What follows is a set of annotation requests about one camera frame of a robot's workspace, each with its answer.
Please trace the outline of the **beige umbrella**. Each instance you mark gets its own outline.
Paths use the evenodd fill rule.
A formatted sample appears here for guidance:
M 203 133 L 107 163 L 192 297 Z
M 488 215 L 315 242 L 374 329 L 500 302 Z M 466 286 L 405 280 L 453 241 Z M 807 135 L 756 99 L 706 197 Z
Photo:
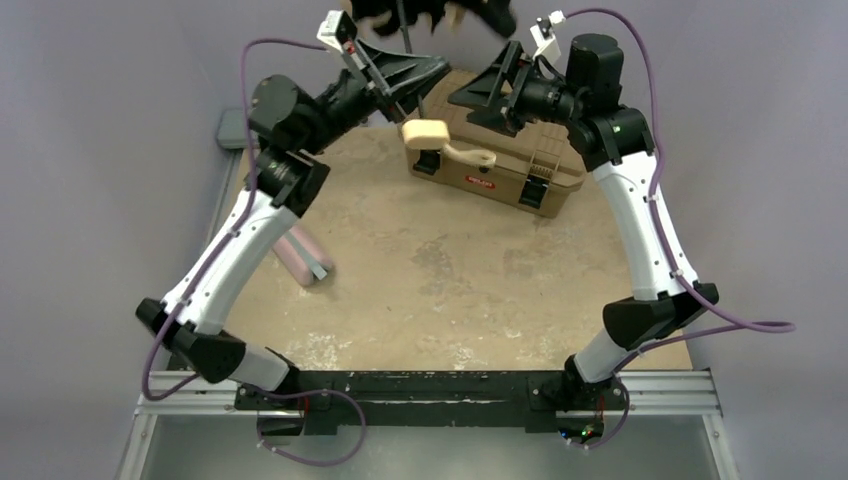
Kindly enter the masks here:
M 406 37 L 408 29 L 423 17 L 431 33 L 446 23 L 456 30 L 468 13 L 481 20 L 490 31 L 502 39 L 510 38 L 517 30 L 517 17 L 509 1 L 342 1 L 342 9 L 358 25 L 366 25 L 377 36 L 395 34 Z M 404 145 L 419 152 L 433 151 L 467 166 L 490 169 L 496 165 L 497 154 L 482 148 L 457 149 L 451 145 L 447 124 L 442 120 L 408 120 L 400 127 Z

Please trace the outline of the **pink umbrella case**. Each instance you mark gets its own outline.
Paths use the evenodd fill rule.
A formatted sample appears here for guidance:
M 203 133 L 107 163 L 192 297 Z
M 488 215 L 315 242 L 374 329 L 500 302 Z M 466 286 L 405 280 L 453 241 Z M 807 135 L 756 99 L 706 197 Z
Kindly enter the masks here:
M 302 287 L 322 281 L 335 268 L 331 256 L 299 224 L 292 226 L 276 241 L 272 252 Z

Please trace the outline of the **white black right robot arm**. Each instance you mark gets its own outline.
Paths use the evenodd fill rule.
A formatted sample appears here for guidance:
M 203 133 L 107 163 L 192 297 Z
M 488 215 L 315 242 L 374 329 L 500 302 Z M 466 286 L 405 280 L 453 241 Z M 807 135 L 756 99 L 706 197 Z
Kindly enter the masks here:
M 563 379 L 574 387 L 610 379 L 640 348 L 657 343 L 700 315 L 718 291 L 703 283 L 673 228 L 660 236 L 651 214 L 669 217 L 661 190 L 651 181 L 658 160 L 641 111 L 620 102 L 624 53 L 602 34 L 582 34 L 570 46 L 564 73 L 545 76 L 544 57 L 531 59 L 510 41 L 483 72 L 452 92 L 469 123 L 516 136 L 543 121 L 567 130 L 571 147 L 600 186 L 618 226 L 631 275 L 629 297 L 602 310 L 603 328 L 569 357 Z

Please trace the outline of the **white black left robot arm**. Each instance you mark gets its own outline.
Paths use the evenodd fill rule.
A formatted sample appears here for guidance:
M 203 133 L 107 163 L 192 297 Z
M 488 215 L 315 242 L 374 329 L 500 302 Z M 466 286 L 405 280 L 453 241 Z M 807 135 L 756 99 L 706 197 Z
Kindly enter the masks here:
M 320 155 L 374 113 L 404 121 L 451 69 L 441 56 L 389 52 L 361 41 L 340 54 L 337 79 L 318 95 L 275 74 L 246 98 L 251 160 L 232 213 L 183 280 L 136 309 L 155 346 L 210 383 L 298 392 L 298 368 L 285 356 L 227 332 L 233 304 L 271 247 L 317 198 L 330 172 Z

